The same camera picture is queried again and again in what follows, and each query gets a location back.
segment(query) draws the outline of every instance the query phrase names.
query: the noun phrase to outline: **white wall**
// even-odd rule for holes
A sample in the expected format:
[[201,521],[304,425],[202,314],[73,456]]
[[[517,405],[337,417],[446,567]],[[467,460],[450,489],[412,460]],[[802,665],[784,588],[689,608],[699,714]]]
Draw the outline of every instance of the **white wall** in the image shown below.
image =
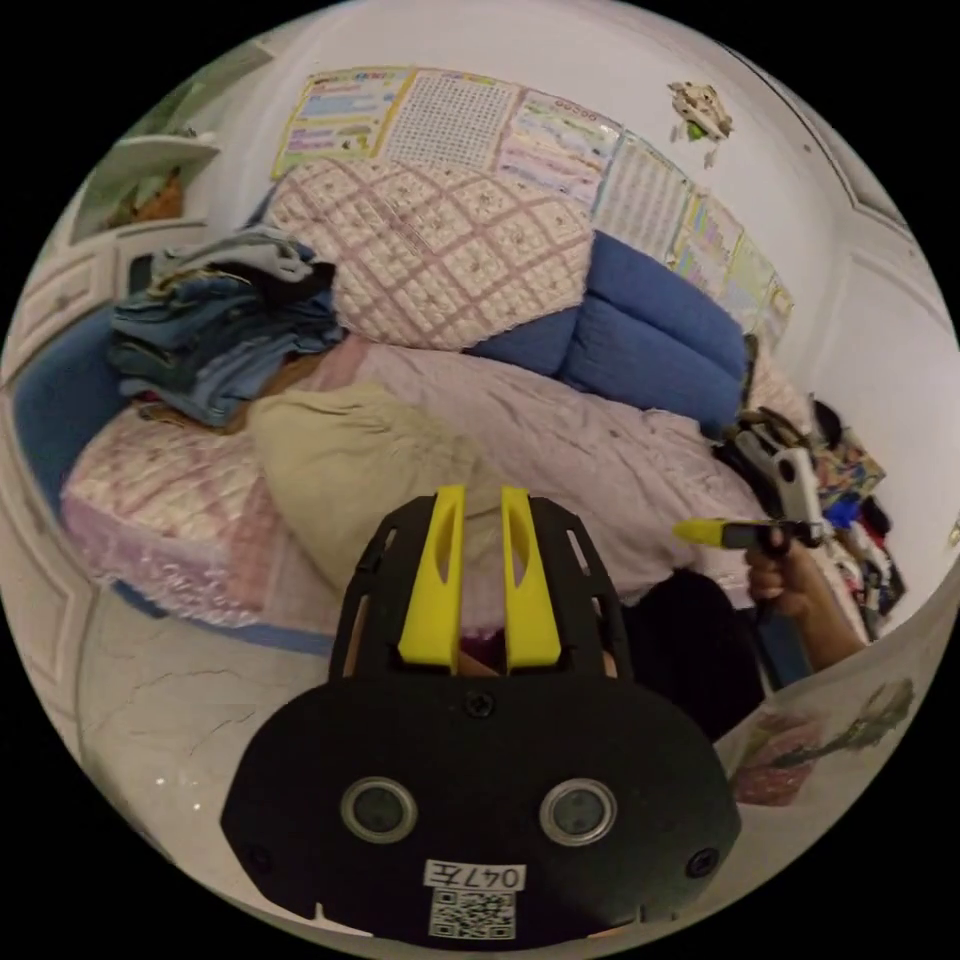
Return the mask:
[[908,594],[887,629],[933,593],[960,555],[960,347],[926,261],[906,238],[851,213],[811,385],[886,469],[877,499]]
[[[836,237],[831,197],[801,151],[804,133],[785,112],[770,124],[768,94],[753,94],[725,70],[725,52],[708,62],[697,34],[612,2],[579,0],[361,0],[321,15],[269,69],[222,136],[215,229],[246,217],[269,188],[269,172],[306,77],[318,69],[377,64],[450,67],[538,87],[604,113],[652,142],[698,183],[710,187],[746,226],[796,300],[797,333],[814,322],[832,269]],[[717,165],[703,169],[702,145],[669,142],[676,121],[667,84],[713,83],[734,117]],[[796,130],[778,133],[777,124]]]

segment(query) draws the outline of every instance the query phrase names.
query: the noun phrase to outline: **tiled floor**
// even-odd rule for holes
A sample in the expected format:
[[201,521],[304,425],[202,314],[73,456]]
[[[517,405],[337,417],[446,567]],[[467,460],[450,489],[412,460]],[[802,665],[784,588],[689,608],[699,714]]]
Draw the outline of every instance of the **tiled floor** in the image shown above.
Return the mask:
[[326,675],[326,658],[238,642],[175,619],[151,620],[108,591],[80,671],[84,766],[134,826],[195,880],[282,915],[240,869],[218,818],[256,730]]

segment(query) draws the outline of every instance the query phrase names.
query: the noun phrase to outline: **qr code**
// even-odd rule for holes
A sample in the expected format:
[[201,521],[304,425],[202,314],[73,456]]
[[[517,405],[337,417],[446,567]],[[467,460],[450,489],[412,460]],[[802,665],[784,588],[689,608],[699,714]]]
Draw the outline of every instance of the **qr code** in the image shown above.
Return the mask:
[[454,940],[513,940],[516,894],[483,890],[434,890],[430,935]]

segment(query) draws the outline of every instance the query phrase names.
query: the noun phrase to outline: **pillow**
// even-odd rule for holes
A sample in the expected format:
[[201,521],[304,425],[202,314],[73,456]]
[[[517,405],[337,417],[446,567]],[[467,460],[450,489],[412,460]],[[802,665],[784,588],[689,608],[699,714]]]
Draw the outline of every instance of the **pillow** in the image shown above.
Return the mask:
[[766,407],[786,417],[804,436],[813,432],[810,401],[790,382],[763,338],[757,340],[757,358],[746,407],[748,410]]
[[597,231],[564,383],[690,417],[713,432],[736,420],[745,370],[743,333],[728,313],[656,260]]
[[573,201],[452,163],[304,164],[265,220],[337,265],[334,305],[348,330],[435,350],[576,306],[593,239]]
[[551,313],[498,333],[465,352],[485,360],[523,367],[541,377],[555,377],[563,366],[577,326],[578,307]]

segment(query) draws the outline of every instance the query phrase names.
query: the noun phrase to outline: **toy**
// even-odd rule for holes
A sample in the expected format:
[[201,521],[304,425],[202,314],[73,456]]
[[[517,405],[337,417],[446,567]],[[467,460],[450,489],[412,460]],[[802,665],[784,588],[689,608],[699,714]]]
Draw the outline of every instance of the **toy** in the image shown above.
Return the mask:
[[[733,132],[733,118],[727,113],[717,91],[709,84],[682,83],[668,84],[673,93],[673,109],[683,118],[670,131],[670,142],[675,143],[681,133],[686,133],[691,142],[707,139],[711,144],[719,144]],[[713,147],[704,156],[705,169],[712,167],[717,160],[717,148]]]

